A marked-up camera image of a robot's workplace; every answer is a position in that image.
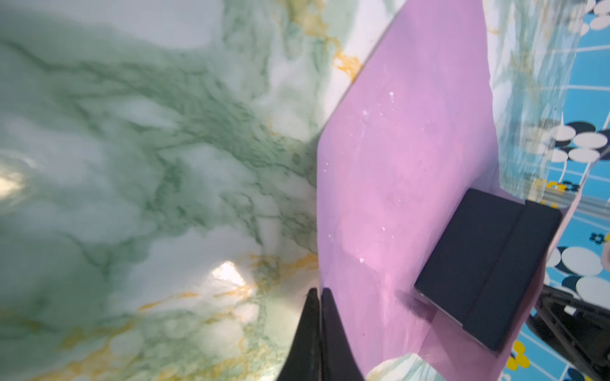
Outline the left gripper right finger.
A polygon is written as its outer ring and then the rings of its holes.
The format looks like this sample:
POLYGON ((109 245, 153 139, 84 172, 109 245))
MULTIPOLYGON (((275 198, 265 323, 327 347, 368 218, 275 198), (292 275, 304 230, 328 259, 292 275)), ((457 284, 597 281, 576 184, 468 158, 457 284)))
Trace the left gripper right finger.
POLYGON ((364 381, 358 369, 330 288, 321 296, 322 380, 364 381))

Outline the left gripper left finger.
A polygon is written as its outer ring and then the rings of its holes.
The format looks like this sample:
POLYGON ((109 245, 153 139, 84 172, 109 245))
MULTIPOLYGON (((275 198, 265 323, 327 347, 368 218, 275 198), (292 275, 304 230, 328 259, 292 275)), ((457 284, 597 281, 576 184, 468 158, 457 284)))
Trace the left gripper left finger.
POLYGON ((308 291, 288 356, 277 381, 319 381, 321 378, 320 301, 308 291))

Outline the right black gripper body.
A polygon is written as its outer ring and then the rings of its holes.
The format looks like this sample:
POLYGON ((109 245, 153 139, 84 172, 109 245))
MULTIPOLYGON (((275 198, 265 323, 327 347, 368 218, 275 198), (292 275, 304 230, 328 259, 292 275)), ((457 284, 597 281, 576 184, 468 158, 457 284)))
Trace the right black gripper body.
POLYGON ((609 379, 609 310, 544 286, 527 327, 593 380, 609 379))

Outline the dark blue gift box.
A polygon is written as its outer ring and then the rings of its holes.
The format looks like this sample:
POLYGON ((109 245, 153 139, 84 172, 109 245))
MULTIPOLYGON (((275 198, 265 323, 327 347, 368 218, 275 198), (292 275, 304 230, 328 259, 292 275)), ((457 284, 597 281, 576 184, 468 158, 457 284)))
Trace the dark blue gift box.
POLYGON ((499 353, 562 219, 560 210, 540 203, 469 189, 415 289, 499 353))

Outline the purple wrapping paper sheet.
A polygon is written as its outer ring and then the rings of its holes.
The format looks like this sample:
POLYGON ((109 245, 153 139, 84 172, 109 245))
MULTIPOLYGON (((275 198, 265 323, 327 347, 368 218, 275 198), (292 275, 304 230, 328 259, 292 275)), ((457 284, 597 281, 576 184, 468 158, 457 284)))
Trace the purple wrapping paper sheet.
POLYGON ((583 1, 408 1, 324 128, 317 241, 364 378, 406 359, 446 380, 497 380, 507 355, 481 349, 414 294, 416 276, 469 186, 500 190, 494 97, 528 85, 535 53, 576 44, 583 1))

